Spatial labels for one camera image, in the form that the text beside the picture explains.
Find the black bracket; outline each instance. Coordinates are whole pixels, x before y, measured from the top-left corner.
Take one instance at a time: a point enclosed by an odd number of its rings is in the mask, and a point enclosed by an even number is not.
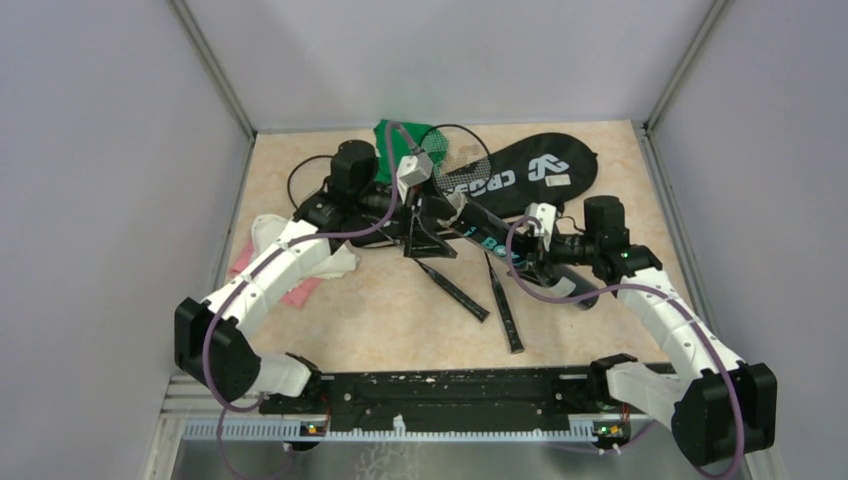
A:
[[[186,298],[174,312],[174,362],[198,382],[203,375],[202,349],[214,314],[206,304]],[[209,367],[212,381],[225,400],[244,396],[259,376],[261,360],[236,328],[235,319],[222,319],[212,335]]]
[[[777,410],[777,378],[765,365],[746,365],[732,370],[730,378],[745,428],[745,453],[774,444]],[[671,433],[683,455],[693,465],[707,465],[733,456],[736,445],[730,397],[721,377],[705,371],[694,380],[683,399],[674,405]]]

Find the black cable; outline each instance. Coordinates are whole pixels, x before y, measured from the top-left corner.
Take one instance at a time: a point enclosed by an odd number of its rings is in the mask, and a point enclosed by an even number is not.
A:
[[[294,177],[294,174],[297,173],[297,171],[300,170],[304,165],[306,165],[307,163],[309,163],[313,160],[318,160],[319,158],[332,159],[333,156],[332,155],[314,155],[314,156],[311,156],[311,157],[307,158],[306,160],[303,160],[302,162],[295,165],[294,168],[292,169],[291,173],[289,173],[289,178],[286,179],[286,195],[289,196],[289,201],[292,202],[292,206],[294,207],[295,210],[297,210],[297,208],[300,205],[298,205],[297,202],[294,201],[294,197],[291,194],[291,179]]]
[[[576,231],[578,231],[578,232],[580,232],[580,233],[585,233],[585,232],[586,232],[586,230],[584,230],[584,229],[582,229],[582,228],[580,228],[580,227],[578,227],[578,226],[577,226],[577,220],[575,220],[575,219],[574,219],[574,217],[572,217],[571,215],[563,215],[563,216],[561,216],[561,217],[557,218],[557,220],[562,220],[563,218],[567,218],[567,219],[571,220],[571,225],[573,225],[573,226],[574,226],[574,230],[576,230]]]

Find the purple cable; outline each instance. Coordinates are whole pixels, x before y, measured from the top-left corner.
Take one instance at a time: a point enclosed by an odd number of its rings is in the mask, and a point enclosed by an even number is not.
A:
[[[218,427],[215,429],[215,439],[218,441],[218,453],[221,454],[221,460],[224,461],[224,466],[227,468],[227,471],[230,472],[230,475],[239,480],[252,480],[238,473],[236,469],[233,468],[233,466],[230,464],[230,460],[227,459],[227,454],[226,452],[224,452],[224,440],[221,438],[221,435],[224,433],[224,417],[226,415],[227,409],[221,409],[221,415],[218,417]],[[292,465],[294,465],[294,456],[286,455],[286,458],[288,458],[288,461],[283,466],[283,468],[280,469],[280,471],[272,473],[271,475],[263,478],[262,480],[275,480],[277,478],[283,478],[283,475],[289,473],[289,470],[291,470]]]
[[[515,232],[523,225],[528,223],[532,223],[536,228],[541,228],[542,224],[538,219],[530,216],[523,216],[517,222],[513,223],[511,227],[509,227],[509,233],[506,236],[506,258],[512,258],[512,239],[515,237]],[[680,312],[683,318],[687,321],[693,320],[692,315],[689,314],[689,311],[680,304],[677,300],[673,298],[669,298],[665,292],[661,290],[657,290],[655,288],[647,287],[644,285],[634,285],[634,284],[618,284],[618,285],[609,285],[603,288],[599,288],[592,292],[587,292],[581,295],[575,295],[573,297],[548,297],[542,295],[538,292],[533,291],[518,275],[518,272],[515,270],[515,265],[513,265],[512,261],[507,261],[507,265],[509,266],[509,271],[512,274],[512,277],[515,279],[518,286],[521,287],[522,290],[527,292],[531,297],[541,300],[547,303],[557,303],[557,304],[569,304],[569,303],[577,303],[582,302],[583,300],[587,300],[589,298],[597,297],[603,293],[614,292],[616,290],[639,290],[641,292],[650,293],[652,295],[656,295],[662,299],[667,299],[668,304],[671,305],[675,310]],[[733,450],[733,461],[727,467],[727,469],[720,474],[712,474],[700,467],[694,467],[695,470],[703,475],[706,478],[712,478],[716,480],[726,480],[731,478],[736,474],[736,471],[742,465],[742,459],[745,456],[745,430],[742,422],[742,409],[739,406],[739,397],[736,395],[736,389],[733,387],[733,381],[730,379],[730,374],[727,372],[727,369],[724,368],[724,364],[721,362],[721,358],[716,352],[715,347],[712,346],[709,339],[707,338],[704,331],[701,330],[701,327],[698,326],[696,322],[690,322],[689,325],[695,331],[695,335],[698,336],[698,340],[703,344],[704,349],[707,351],[707,354],[712,359],[713,363],[715,363],[718,368],[719,375],[721,379],[724,381],[725,387],[727,387],[727,391],[730,393],[730,409],[733,411],[733,422],[735,424],[736,430],[736,446]]]
[[[389,208],[388,208],[388,210],[386,210],[386,214],[383,215],[383,218],[381,218],[379,221],[377,221],[373,226],[371,226],[369,228],[365,228],[363,230],[358,230],[358,231],[355,231],[355,232],[345,232],[345,233],[326,232],[326,233],[314,233],[314,234],[311,234],[311,235],[304,235],[302,237],[298,237],[298,238],[290,240],[287,248],[291,248],[294,245],[297,245],[299,243],[306,242],[306,241],[309,241],[309,240],[318,240],[318,239],[323,239],[323,238],[345,238],[345,239],[347,239],[347,238],[363,237],[365,235],[370,235],[370,234],[376,232],[380,227],[385,225],[385,223],[388,222],[392,218],[392,214],[394,213],[395,207],[397,206],[397,202],[398,202],[398,186],[397,186],[397,178],[396,178],[397,165],[395,164],[395,154],[394,154],[394,149],[392,147],[392,130],[397,130],[398,132],[400,132],[401,136],[403,136],[404,140],[406,140],[406,143],[408,144],[410,150],[412,150],[413,152],[418,150],[418,146],[415,144],[415,140],[413,140],[412,136],[403,127],[403,125],[401,125],[400,123],[395,122],[395,121],[389,121],[386,124],[386,136],[385,137],[386,137],[386,146],[388,147],[388,150],[389,150],[389,171],[391,172],[391,178],[392,178],[392,193],[391,193],[392,198],[391,198],[391,202],[389,203]],[[285,250],[280,248],[280,249],[277,249],[274,252],[272,252],[270,255],[268,255],[265,258],[265,260],[263,260],[259,265],[256,266],[256,268],[254,268],[250,272],[250,274],[249,274],[250,278],[254,278],[257,275],[259,275],[259,273],[262,270],[264,270],[265,267],[267,267],[271,262],[273,262],[274,259],[279,257],[284,251]],[[211,349],[211,346],[212,346],[213,332],[215,331],[215,328],[217,328],[218,322],[221,321],[221,315],[224,312],[226,312],[227,309],[230,308],[230,306],[233,304],[233,302],[236,300],[236,298],[238,298],[238,296],[241,294],[241,292],[244,291],[245,288],[247,288],[247,282],[242,281],[239,285],[236,286],[235,289],[233,289],[233,291],[227,296],[227,298],[224,299],[224,301],[221,303],[221,306],[218,308],[218,310],[212,316],[212,321],[209,322],[209,328],[206,329],[206,335],[203,337],[203,350],[201,352],[201,364],[203,365],[203,379],[206,381],[206,387],[212,393],[212,396],[215,398],[215,400],[217,400],[218,403],[220,403],[221,406],[224,407],[224,410],[221,412],[221,417],[218,419],[218,432],[216,434],[216,437],[218,439],[218,448],[221,452],[221,456],[224,459],[224,464],[227,466],[227,470],[229,470],[230,473],[234,477],[241,479],[241,480],[248,480],[248,479],[246,479],[245,477],[241,476],[238,472],[236,472],[235,469],[233,469],[232,466],[230,466],[230,463],[227,460],[226,455],[224,455],[224,444],[221,441],[221,430],[223,429],[223,426],[224,426],[224,415],[226,415],[227,410],[230,410],[230,411],[233,411],[233,412],[238,412],[238,413],[250,412],[250,411],[258,408],[259,405],[263,402],[264,398],[260,397],[259,400],[256,401],[256,403],[254,403],[253,405],[250,405],[248,407],[237,407],[237,406],[233,405],[232,403],[228,402],[224,398],[224,396],[221,395],[221,392],[218,391],[218,388],[215,386],[215,382],[212,378],[212,369],[209,366],[209,350]],[[284,475],[288,471],[288,469],[291,466],[290,464],[291,464],[291,462],[289,462],[289,465],[286,465],[283,468],[283,470],[277,472],[276,474],[274,474],[274,475],[272,475],[271,477],[268,477],[268,478],[271,479],[271,478],[281,477],[282,475]]]

